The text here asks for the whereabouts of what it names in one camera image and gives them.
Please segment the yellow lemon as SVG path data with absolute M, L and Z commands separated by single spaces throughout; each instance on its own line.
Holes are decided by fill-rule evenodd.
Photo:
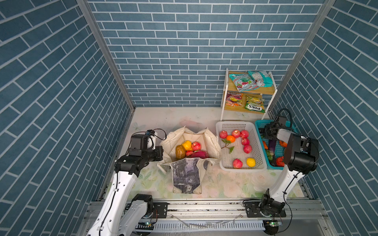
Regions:
M 256 160 L 254 158 L 248 158 L 246 161 L 248 167 L 254 168 L 256 166 Z

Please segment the green leaf twig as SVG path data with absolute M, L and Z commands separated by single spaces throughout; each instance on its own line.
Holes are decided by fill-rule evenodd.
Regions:
M 228 149 L 228 153 L 231 154 L 234 150 L 234 146 L 230 146 L 232 142 L 227 139 L 222 139 L 221 141 L 224 143 L 224 146 L 222 147 L 222 149 L 224 148 Z

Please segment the purple eggplant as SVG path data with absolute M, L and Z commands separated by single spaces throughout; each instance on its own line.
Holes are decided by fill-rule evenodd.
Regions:
M 270 156 L 275 155 L 276 143 L 277 143 L 277 140 L 269 140 L 268 153 L 269 153 Z

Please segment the green Fox's candy bag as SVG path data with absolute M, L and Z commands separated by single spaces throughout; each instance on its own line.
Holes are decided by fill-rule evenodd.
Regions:
M 265 113 L 264 99 L 256 96 L 247 96 L 245 109 L 248 111 Z

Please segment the teal plastic basket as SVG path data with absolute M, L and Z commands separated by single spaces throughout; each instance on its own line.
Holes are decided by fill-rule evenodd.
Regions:
M 255 122 L 255 126 L 256 128 L 258 129 L 258 133 L 259 133 L 259 128 L 263 128 L 266 124 L 272 122 L 273 120 L 259 120 L 259 121 L 256 121 Z M 290 137 L 290 134 L 292 132 L 297 132 L 296 128 L 294 126 L 291 125 L 290 121 L 286 121 L 286 127 L 284 128 L 284 132 L 283 132 L 283 135 L 281 135 L 281 137 L 283 136 L 283 138 L 289 138 Z M 265 139 L 260 133 L 260 142 L 263 146 L 263 141 L 266 142 L 266 144 L 268 145 L 269 144 L 269 140 L 268 139 Z M 286 150 L 286 148 L 282 147 L 280 144 L 279 144 L 279 141 L 283 141 L 281 139 L 279 139 L 277 137 L 277 143 L 276 143 L 276 148 L 275 148 L 275 155 L 274 156 L 270 156 L 269 153 L 268 153 L 268 150 L 265 150 L 264 149 L 264 146 L 263 146 L 263 150 L 265 151 L 265 159 L 267 161 L 267 165 L 268 165 L 268 168 L 270 169 L 273 169 L 273 170 L 282 170 L 283 167 L 277 167 L 276 165 L 276 158 L 277 157 L 281 157 L 281 156 L 284 156 L 284 152 Z

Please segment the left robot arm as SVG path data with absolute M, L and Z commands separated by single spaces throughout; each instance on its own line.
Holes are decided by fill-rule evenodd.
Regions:
M 141 170 L 163 158 L 162 146 L 156 145 L 157 138 L 154 129 L 132 134 L 125 155 L 115 161 L 108 197 L 86 233 L 88 236 L 130 236 L 143 217 L 153 215 L 151 195 L 137 194 L 129 208 L 126 205 Z

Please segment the teal snack bag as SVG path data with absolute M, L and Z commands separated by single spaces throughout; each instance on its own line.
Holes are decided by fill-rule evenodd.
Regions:
M 253 78 L 259 87 L 272 87 L 273 80 L 266 71 L 248 71 L 251 78 Z

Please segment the red apple top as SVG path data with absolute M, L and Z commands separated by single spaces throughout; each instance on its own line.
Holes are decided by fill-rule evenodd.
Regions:
M 235 139 L 241 137 L 241 131 L 240 130 L 234 130 L 231 134 Z

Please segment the brown potato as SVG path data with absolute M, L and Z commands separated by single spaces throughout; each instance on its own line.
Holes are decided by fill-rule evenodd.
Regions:
M 183 145 L 178 145 L 175 149 L 176 159 L 181 160 L 186 157 L 186 149 Z

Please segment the red tomato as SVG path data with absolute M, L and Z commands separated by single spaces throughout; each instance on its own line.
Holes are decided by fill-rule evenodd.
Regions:
M 276 158 L 276 165 L 277 165 L 277 167 L 284 167 L 285 166 L 283 156 Z

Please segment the yellow orange fruit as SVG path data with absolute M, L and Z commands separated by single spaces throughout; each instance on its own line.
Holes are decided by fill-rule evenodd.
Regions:
M 182 146 L 186 151 L 193 151 L 192 149 L 192 142 L 189 140 L 186 140 L 185 142 L 182 143 Z

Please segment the red yellow snack bag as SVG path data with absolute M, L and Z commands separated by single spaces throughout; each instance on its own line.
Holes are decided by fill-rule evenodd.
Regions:
M 225 104 L 231 107 L 241 107 L 242 106 L 242 97 L 241 93 L 228 92 L 226 95 Z

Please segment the small orange tangerine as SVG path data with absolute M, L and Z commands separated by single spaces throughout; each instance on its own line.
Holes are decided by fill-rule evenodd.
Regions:
M 226 140 L 228 140 L 230 143 L 234 143 L 235 140 L 236 140 L 236 138 L 235 138 L 234 136 L 232 136 L 232 135 L 228 135 L 228 136 L 226 137 Z

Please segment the aluminium rail base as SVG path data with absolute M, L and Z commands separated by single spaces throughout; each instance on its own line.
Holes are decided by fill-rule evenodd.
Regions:
M 258 200 L 155 200 L 132 235 L 245 232 L 277 236 L 335 236 L 320 200 L 290 199 L 280 214 L 261 213 Z

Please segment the pink dragon fruit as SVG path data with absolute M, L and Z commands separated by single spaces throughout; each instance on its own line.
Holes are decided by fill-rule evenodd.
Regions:
M 207 158 L 209 158 L 209 155 L 206 151 L 195 151 L 192 154 L 188 155 L 187 158 L 207 159 Z

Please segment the orange carrot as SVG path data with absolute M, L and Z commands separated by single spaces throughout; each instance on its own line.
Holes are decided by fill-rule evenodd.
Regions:
M 269 148 L 268 148 L 268 145 L 266 144 L 266 142 L 263 141 L 262 143 L 263 143 L 264 149 L 265 149 L 265 150 L 268 150 Z

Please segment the white wooden shelf rack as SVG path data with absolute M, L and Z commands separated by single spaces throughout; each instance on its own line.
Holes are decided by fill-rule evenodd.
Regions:
M 259 87 L 254 90 L 248 90 L 248 91 L 239 91 L 234 84 L 234 82 L 230 79 L 230 74 L 236 74 L 236 75 L 248 75 L 247 72 L 241 72 L 241 71 L 232 71 L 229 70 L 229 68 L 226 68 L 225 71 L 225 77 L 224 77 L 224 87 L 222 91 L 222 99 L 221 99 L 221 113 L 220 113 L 220 121 L 225 120 L 225 111 L 228 112 L 239 112 L 239 113 L 252 113 L 257 115 L 262 115 L 261 119 L 268 118 L 268 111 L 272 109 L 272 103 L 273 99 L 276 97 L 278 89 L 276 85 L 276 81 L 274 79 L 274 76 L 271 71 L 268 72 L 269 78 L 272 80 L 272 86 L 270 87 Z M 242 106 L 229 106 L 226 105 L 226 96 L 229 92 L 233 93 L 240 93 L 242 94 Z M 265 112 L 261 113 L 258 111 L 250 111 L 245 108 L 246 105 L 246 97 L 247 96 L 254 96 L 257 98 L 264 98 L 265 96 L 271 96 L 269 102 L 267 105 L 264 105 Z

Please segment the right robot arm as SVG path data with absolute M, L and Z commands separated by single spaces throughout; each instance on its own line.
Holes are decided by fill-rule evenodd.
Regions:
M 260 212 L 267 217 L 280 215 L 296 183 L 318 166 L 319 141 L 295 132 L 292 126 L 286 126 L 286 122 L 286 118 L 278 116 L 263 129 L 269 147 L 277 141 L 286 143 L 283 170 L 275 184 L 267 189 L 259 205 Z

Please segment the red apple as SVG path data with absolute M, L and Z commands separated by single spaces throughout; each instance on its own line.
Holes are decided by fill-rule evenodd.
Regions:
M 251 147 L 251 145 L 245 145 L 244 147 L 243 147 L 243 151 L 244 151 L 244 153 L 251 153 L 252 152 L 252 150 L 253 150 L 253 148 Z
M 192 143 L 192 150 L 193 151 L 200 151 L 202 148 L 201 143 L 199 142 L 193 142 Z
M 240 159 L 233 160 L 233 168 L 234 169 L 241 169 L 243 167 L 243 162 Z
M 231 134 L 235 139 L 241 137 L 241 131 L 240 130 L 234 130 Z
M 250 144 L 250 141 L 249 141 L 248 138 L 243 138 L 243 139 L 241 140 L 241 143 L 242 143 L 242 145 L 246 146 L 246 145 L 249 145 L 249 144 Z
M 228 136 L 227 131 L 222 130 L 222 131 L 219 133 L 219 137 L 220 137 L 221 139 L 226 139 L 227 136 Z

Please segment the white plastic basket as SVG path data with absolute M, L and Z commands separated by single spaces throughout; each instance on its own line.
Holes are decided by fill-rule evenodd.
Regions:
M 265 160 L 265 151 L 261 146 L 261 142 L 259 140 L 259 135 L 255 125 L 250 122 L 242 122 L 242 121 L 223 121 L 217 122 L 216 124 L 216 133 L 219 133 L 224 130 L 227 131 L 228 135 L 231 135 L 234 130 L 246 130 L 249 132 L 249 141 L 250 145 L 253 148 L 251 153 L 244 153 L 241 140 L 242 138 L 236 138 L 235 142 L 232 143 L 230 146 L 234 146 L 234 150 L 231 154 L 228 153 L 228 149 L 222 147 L 224 143 L 221 141 L 222 139 L 219 138 L 219 144 L 221 147 L 221 160 L 220 160 L 220 167 L 224 171 L 230 172 L 261 172 L 267 169 L 267 162 Z M 256 166 L 254 168 L 248 167 L 246 161 L 248 158 L 254 158 L 256 160 Z M 243 167 L 241 169 L 234 169 L 233 168 L 233 160 L 240 159 L 243 162 Z

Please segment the beige canvas grocery bag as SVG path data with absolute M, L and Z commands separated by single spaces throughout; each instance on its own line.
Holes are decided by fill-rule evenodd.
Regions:
M 177 160 L 175 149 L 186 140 L 201 143 L 201 150 L 209 155 L 207 159 L 187 158 Z M 173 192 L 180 194 L 201 194 L 202 180 L 212 165 L 221 160 L 221 147 L 219 138 L 210 129 L 206 128 L 197 133 L 187 127 L 179 128 L 168 134 L 160 145 L 163 147 L 162 161 L 157 163 L 157 167 L 163 173 L 170 173 L 172 176 Z

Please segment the orange pumpkin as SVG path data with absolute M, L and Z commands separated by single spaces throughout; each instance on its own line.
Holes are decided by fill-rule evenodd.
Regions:
M 287 143 L 284 142 L 284 141 L 279 141 L 279 144 L 280 144 L 282 147 L 284 147 L 284 148 L 287 147 Z

